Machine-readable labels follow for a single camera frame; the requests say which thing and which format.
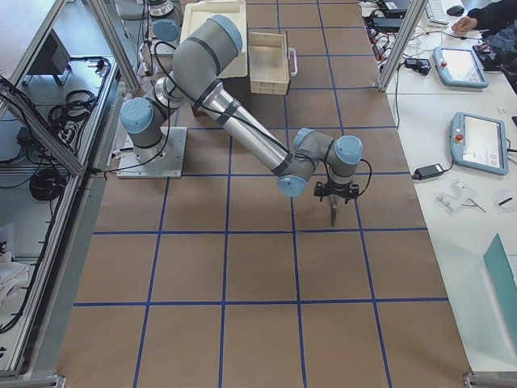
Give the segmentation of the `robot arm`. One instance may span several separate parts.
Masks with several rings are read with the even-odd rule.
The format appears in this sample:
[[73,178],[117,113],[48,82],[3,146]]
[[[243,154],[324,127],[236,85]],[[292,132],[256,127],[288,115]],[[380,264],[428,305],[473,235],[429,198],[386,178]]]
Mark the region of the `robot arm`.
[[334,138],[302,128],[293,150],[289,150],[225,90],[219,75],[242,46],[237,26],[223,15],[209,17],[181,42],[174,52],[171,72],[156,81],[152,93],[130,99],[121,108],[120,121],[134,149],[159,151],[165,144],[162,125],[188,102],[277,176],[277,187],[284,195],[299,196],[317,166],[324,164],[327,181],[315,184],[314,196],[357,199],[362,192],[353,179],[363,156],[363,143],[358,137]]

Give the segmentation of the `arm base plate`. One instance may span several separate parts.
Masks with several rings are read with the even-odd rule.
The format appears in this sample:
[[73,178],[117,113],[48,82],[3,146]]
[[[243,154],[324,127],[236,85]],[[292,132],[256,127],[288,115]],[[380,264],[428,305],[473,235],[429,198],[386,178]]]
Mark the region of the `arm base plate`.
[[142,149],[126,136],[116,176],[119,179],[180,179],[187,143],[187,127],[162,126],[162,139],[157,145]]

